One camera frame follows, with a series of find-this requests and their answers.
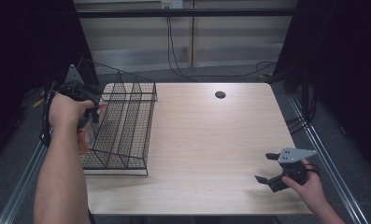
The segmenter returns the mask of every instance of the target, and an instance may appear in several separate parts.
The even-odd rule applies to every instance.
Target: metal wire shelf
[[[100,105],[105,106],[99,123],[92,124],[95,141],[89,151],[80,156],[83,170],[141,170],[148,175],[156,84],[89,60],[82,60],[77,69],[85,83],[98,86],[102,93]]]

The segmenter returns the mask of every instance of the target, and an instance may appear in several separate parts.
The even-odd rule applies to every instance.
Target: table top
[[[265,153],[294,147],[275,96],[258,83],[157,83],[148,176],[86,177],[100,215],[309,214],[292,189],[255,175],[281,174]],[[216,91],[226,97],[218,99]]]

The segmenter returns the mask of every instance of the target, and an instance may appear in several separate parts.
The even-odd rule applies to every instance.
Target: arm
[[[305,202],[308,209],[314,213],[322,224],[343,224],[343,220],[337,215],[336,211],[327,202],[320,177],[313,173],[308,172],[308,180],[303,186],[296,183],[294,180],[287,176],[283,176],[281,179],[288,187],[294,189],[302,201]]]
[[[49,116],[54,132],[37,181],[34,223],[90,223],[77,124],[85,109],[92,107],[91,101],[54,96]]]

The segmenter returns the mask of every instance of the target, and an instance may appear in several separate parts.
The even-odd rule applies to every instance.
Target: person's right hand
[[[307,160],[302,160],[302,163],[306,166],[309,164]],[[302,201],[304,201],[312,213],[319,213],[321,208],[327,204],[329,205],[322,190],[320,177],[316,173],[307,172],[307,182],[304,185],[299,185],[287,176],[283,176],[281,180],[299,194]]]

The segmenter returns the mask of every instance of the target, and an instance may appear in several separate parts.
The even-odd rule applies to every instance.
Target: black circular hole
[[[217,98],[219,98],[219,99],[223,99],[223,98],[225,98],[226,93],[223,92],[223,91],[217,91],[217,92],[215,92],[215,96],[216,96]]]

